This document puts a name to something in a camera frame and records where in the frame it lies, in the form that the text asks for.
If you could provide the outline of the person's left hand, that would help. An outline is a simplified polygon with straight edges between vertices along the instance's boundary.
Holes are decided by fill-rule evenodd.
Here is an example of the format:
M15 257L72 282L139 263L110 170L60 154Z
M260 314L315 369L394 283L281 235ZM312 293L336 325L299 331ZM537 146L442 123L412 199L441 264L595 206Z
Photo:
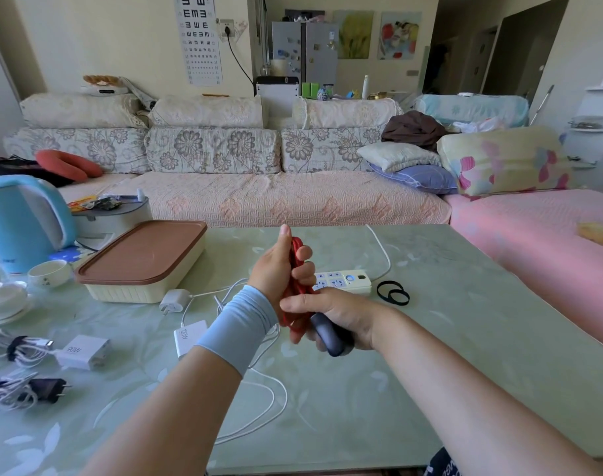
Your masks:
M250 274L248 285L258 289L270 302L273 309L281 310L281 300L290 296L287 291L290 279L297 280L302 286L315 285L315 264L310 261L312 256L313 252L309 246L301 246L297 249L296 257L303 264L292 268L290 261L289 263L278 263L275 260L274 244L258 259Z

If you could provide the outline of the person's right hand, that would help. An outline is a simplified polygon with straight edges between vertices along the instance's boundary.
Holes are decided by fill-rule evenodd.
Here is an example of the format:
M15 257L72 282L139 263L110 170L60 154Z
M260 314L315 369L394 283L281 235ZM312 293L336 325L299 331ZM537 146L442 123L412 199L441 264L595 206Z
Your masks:
M338 326L353 333L355 348L375 350L377 321L384 318L387 306L340 289L326 288L320 291L331 291L331 309L324 314Z

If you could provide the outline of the dark grey rounded charger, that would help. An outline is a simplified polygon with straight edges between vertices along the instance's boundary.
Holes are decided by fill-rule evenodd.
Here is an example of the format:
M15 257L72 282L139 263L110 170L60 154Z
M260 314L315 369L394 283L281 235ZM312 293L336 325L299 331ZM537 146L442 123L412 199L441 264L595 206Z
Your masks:
M344 357L353 351L353 333L331 321L324 313L314 313L311 324L331 357Z

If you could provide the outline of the person's left forearm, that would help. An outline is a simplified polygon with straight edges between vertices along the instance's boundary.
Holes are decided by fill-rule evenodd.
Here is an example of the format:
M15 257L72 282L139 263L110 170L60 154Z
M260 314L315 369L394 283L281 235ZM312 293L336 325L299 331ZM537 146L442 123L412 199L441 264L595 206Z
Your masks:
M196 346L79 476L204 476L241 381L231 364Z

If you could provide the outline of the person's right forearm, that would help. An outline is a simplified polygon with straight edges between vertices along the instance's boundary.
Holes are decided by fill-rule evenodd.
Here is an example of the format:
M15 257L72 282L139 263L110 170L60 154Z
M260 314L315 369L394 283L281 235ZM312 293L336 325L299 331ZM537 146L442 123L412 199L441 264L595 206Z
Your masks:
M462 476L602 476L599 464L398 310L372 303L370 344Z

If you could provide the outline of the floral covered sofa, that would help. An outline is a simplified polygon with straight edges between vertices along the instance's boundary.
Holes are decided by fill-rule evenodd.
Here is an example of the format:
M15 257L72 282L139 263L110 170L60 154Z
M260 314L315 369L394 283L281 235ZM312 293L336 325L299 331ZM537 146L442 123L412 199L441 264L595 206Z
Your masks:
M21 101L9 156L57 150L99 165L104 190L143 189L154 217L212 226L447 224L439 195L377 175L359 149L403 113L392 99L293 103L270 116L261 96L165 96L146 115L133 95L43 93Z

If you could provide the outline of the white power strip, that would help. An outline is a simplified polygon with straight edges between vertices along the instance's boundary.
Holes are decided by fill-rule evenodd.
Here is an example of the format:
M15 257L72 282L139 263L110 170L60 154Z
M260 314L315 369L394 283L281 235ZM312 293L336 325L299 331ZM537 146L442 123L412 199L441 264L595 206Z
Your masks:
M371 294L372 282L363 270L319 272L315 273L315 277L314 291L331 287L365 297Z

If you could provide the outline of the light blue wrist sleeve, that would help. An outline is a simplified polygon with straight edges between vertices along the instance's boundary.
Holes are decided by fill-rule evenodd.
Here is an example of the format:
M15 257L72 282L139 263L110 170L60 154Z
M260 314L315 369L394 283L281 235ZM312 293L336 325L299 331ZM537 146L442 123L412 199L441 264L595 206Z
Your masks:
M279 322L266 296L252 286L242 288L196 342L244 376L266 335Z

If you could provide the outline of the flat white power adapter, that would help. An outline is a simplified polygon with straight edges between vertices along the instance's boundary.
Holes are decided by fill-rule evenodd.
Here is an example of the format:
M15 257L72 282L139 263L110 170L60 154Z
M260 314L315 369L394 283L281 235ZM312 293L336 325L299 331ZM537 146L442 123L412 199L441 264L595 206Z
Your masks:
M207 322L199 320L174 331L174 343L178 360L181 360L198 343L207 329Z

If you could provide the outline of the small white plug charger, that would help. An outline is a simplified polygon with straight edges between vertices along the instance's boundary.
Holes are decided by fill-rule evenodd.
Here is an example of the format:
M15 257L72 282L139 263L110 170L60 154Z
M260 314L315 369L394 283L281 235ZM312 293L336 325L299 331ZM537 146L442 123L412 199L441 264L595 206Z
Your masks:
M171 289L163 296L159 309L163 316L170 313L183 313L191 300L192 296L187 290Z

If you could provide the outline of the white box appliance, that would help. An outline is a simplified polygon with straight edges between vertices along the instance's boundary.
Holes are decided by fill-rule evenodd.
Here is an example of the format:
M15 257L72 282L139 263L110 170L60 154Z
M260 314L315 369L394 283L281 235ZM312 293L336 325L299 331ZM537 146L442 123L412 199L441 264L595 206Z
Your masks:
M296 128L292 108L299 97L297 77L257 77L256 94L261 97L263 108L268 112L266 128L276 130Z

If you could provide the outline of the cream box with brown lid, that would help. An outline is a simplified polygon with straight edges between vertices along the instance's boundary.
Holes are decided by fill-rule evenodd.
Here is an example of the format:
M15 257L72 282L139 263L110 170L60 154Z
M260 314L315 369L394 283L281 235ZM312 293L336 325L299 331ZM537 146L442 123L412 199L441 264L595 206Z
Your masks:
M207 229L204 221L140 223L80 265L75 280L101 302L159 303L202 255Z

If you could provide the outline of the white pillow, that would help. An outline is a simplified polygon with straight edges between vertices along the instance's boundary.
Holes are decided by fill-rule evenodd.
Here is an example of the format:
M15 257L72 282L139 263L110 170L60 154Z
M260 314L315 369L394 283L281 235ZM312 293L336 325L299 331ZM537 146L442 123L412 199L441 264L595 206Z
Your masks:
M384 173L396 173L413 166L442 166L438 153L409 143L369 144L358 148L357 155Z

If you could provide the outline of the lavender blue pillow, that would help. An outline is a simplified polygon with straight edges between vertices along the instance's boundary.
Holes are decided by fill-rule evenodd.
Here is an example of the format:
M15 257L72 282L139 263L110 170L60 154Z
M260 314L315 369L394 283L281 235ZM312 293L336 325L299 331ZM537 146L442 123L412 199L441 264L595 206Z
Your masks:
M415 165L394 173L386 173L369 162L368 166L377 175L418 191L440 196L459 194L456 178L440 166Z

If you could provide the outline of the white round appliance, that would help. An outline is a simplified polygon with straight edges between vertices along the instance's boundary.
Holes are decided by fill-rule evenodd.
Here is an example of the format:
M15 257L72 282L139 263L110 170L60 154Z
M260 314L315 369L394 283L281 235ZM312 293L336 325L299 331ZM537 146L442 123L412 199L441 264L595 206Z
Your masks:
M140 223L153 219L150 202L136 202L136 195L117 195L123 203L112 211L84 211L73 214L76 227L76 245L99 251Z

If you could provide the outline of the brown crumpled clothing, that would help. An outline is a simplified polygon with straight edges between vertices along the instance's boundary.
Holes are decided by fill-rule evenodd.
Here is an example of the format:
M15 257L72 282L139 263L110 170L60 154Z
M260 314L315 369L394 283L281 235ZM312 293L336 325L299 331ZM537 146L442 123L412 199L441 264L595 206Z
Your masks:
M447 129L433 117L410 110L389 119L380 141L408 143L427 151L436 151L440 138L448 134Z

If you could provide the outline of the dark crumpled wrapper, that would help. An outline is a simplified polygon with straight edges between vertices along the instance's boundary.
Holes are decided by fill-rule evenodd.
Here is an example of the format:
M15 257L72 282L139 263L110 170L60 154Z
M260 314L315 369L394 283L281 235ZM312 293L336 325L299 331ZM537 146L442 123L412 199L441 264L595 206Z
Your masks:
M84 211L112 211L122 205L122 201L113 197L95 198L80 204Z

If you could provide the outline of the grey refrigerator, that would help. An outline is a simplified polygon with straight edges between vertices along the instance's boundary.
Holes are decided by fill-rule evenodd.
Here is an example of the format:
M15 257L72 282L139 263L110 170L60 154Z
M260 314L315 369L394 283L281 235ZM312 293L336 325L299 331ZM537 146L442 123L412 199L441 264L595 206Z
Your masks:
M271 73L297 77L300 83L335 85L339 27L325 22L274 21Z

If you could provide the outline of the folded newspaper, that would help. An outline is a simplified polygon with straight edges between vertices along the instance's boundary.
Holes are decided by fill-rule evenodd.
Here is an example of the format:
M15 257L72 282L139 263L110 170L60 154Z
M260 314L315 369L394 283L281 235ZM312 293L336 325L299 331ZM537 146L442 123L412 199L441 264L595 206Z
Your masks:
M150 96L146 92L144 92L142 89L138 88L129 79L127 79L125 77L119 77L119 80L125 87L127 87L130 90L130 92L133 95L135 95L138 98L138 100L140 100L140 103L145 108L145 110L147 110L147 111L153 110L153 108L157 102L157 99L153 98L152 96Z

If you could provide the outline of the orange snack packet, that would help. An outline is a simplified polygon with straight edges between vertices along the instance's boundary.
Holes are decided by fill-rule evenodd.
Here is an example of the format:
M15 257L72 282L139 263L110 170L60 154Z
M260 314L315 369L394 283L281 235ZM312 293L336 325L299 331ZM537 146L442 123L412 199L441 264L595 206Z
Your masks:
M98 201L99 197L93 195L68 202L67 206L73 214L76 214L93 209Z

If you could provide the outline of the dark printed shorts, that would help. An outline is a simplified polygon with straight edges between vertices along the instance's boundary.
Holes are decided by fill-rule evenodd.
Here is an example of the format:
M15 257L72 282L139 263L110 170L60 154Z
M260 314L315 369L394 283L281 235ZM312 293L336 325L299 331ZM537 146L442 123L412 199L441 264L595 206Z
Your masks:
M462 476L462 474L447 449L442 447L432 456L422 476Z

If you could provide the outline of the blue kettle base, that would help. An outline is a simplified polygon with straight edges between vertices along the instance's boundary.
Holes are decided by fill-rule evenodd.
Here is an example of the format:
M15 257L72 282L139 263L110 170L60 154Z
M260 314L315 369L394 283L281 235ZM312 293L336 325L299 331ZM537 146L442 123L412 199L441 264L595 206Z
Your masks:
M69 246L49 255L49 260L62 260L74 265L81 263L91 252L79 246Z

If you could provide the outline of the yellow green flower painting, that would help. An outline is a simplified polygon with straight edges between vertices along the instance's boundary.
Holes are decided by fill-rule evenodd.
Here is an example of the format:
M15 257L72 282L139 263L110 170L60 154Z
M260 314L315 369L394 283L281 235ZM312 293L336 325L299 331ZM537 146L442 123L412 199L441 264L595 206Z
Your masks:
M338 25L338 59L368 59L374 11L335 10L332 20Z

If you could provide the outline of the eye chart poster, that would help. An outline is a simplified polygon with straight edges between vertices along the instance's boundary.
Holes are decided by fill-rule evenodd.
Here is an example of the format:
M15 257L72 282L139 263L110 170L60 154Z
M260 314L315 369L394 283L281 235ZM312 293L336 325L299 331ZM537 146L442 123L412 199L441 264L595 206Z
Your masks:
M173 0L181 55L190 85L223 83L214 0Z

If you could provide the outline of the large white power adapter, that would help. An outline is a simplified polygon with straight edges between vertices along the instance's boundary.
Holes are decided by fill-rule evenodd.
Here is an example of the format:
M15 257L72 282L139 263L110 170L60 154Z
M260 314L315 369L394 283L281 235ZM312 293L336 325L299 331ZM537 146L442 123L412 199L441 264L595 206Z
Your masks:
M92 371L105 366L111 350L110 339L78 335L64 348L55 350L54 357L62 368Z

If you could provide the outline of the white plastic bag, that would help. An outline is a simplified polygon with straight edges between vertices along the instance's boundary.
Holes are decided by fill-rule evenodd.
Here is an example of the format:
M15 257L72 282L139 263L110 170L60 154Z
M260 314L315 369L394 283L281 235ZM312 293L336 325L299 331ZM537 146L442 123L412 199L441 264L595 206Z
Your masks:
M476 122L456 121L451 124L451 127L456 132L463 134L486 133L501 129L507 129L506 122L501 117L492 117Z

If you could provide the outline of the light blue back cushion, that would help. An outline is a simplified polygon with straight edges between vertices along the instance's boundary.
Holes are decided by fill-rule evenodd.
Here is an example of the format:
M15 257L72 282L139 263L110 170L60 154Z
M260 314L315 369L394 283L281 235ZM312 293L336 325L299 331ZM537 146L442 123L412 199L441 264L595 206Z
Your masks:
M481 122L498 117L506 127L523 127L529 122L529 103L526 98L514 95L421 95L413 108L428 115L443 126L455 122Z

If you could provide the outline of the red neck pillow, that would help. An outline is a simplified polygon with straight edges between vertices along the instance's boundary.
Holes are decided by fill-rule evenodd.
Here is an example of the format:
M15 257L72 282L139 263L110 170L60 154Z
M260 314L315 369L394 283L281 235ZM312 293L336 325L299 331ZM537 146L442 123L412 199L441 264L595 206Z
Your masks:
M103 169L97 163L65 151L39 150L35 154L35 160L46 171L73 183L83 183L104 175Z

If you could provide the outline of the red flower painting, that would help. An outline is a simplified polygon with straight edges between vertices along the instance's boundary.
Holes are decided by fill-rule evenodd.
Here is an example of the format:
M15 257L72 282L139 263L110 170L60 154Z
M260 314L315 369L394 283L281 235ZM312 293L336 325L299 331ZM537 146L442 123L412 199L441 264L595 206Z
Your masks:
M382 12L378 60L413 59L422 16L422 12Z

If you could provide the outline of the large pink petal pillow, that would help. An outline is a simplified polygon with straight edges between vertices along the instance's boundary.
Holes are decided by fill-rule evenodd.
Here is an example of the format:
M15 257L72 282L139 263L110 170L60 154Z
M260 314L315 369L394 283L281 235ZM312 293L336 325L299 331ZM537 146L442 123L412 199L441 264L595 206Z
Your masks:
M469 198L579 187L551 127L445 135L437 152L455 177L458 193Z

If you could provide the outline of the white tea cup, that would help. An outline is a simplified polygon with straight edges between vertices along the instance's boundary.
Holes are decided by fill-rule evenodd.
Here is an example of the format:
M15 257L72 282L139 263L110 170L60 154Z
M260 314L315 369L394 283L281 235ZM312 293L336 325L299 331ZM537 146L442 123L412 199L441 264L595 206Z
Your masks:
M27 283L32 288L58 288L72 278L72 266L60 259L38 264L27 272Z

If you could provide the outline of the white device with beaded pad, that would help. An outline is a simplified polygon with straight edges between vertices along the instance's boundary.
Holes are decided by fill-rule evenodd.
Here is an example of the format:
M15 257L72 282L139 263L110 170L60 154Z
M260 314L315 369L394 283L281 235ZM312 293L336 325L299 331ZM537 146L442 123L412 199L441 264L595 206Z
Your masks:
M131 93L121 78L112 75L84 75L81 88L84 95L116 96Z

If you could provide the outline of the pink chaise cover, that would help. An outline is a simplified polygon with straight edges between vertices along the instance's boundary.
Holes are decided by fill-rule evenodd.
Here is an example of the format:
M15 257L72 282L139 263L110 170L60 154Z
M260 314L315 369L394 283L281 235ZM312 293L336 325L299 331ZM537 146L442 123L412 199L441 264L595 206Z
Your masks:
M578 223L603 224L603 193L443 199L453 229L603 344L603 246L577 233Z

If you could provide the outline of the light blue electric kettle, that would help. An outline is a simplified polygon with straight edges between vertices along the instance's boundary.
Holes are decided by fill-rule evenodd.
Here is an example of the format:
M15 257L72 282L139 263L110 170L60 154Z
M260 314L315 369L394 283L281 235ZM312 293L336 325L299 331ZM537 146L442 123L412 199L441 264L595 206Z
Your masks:
M75 218L59 190L28 175L0 176L0 264L26 273L75 244Z

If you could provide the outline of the black bag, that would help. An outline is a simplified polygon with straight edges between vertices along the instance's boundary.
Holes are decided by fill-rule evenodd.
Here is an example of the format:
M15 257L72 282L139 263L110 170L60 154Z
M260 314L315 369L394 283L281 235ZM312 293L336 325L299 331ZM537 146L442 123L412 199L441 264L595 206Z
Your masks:
M62 188L75 183L72 179L44 169L35 160L27 160L16 156L11 156L10 158L0 157L0 176L8 175L33 176L51 183L56 188Z

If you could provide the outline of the stack of white dishes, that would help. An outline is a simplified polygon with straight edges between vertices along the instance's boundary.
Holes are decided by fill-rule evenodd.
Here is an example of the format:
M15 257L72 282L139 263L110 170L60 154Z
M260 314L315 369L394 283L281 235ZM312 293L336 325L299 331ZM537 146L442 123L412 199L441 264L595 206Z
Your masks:
M35 308L24 280L2 278L0 272L0 326L15 322Z

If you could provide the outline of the metal pole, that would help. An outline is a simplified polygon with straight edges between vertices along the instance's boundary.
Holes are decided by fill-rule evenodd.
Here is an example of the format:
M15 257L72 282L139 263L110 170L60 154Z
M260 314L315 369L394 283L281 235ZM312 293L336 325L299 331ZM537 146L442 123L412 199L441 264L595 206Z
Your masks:
M531 117L531 119L530 119L530 122L529 122L529 124L528 124L528 126L529 126L529 127L530 127L530 126L532 126L532 125L535 123L535 121L538 119L539 114L542 112L543 107L544 107L544 105L547 103L547 101L548 101L548 99L549 99L550 95L552 94L552 92L553 92L554 88L555 88L555 84L551 85L551 86L548 88L548 90L547 90L547 92L546 92L546 94L545 94L544 98L542 99L541 103L540 103L540 104L539 104L539 106L537 107L537 110L535 111L535 114L534 114L534 115Z

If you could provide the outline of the yellow crumpled item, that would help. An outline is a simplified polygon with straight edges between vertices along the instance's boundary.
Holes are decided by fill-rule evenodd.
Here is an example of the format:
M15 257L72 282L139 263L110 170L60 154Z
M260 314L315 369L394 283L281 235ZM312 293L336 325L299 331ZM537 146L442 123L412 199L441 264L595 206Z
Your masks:
M601 223L577 223L576 232L579 237L589 240L599 246L603 246L603 224Z

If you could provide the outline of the white shelf cabinet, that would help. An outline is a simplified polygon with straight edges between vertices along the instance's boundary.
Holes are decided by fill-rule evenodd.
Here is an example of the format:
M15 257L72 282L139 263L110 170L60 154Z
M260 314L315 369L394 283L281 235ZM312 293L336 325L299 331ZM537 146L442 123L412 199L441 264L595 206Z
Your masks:
M603 116L603 86L585 89L573 117L577 115ZM569 121L564 150L572 160L577 183L603 193L603 131L572 130Z

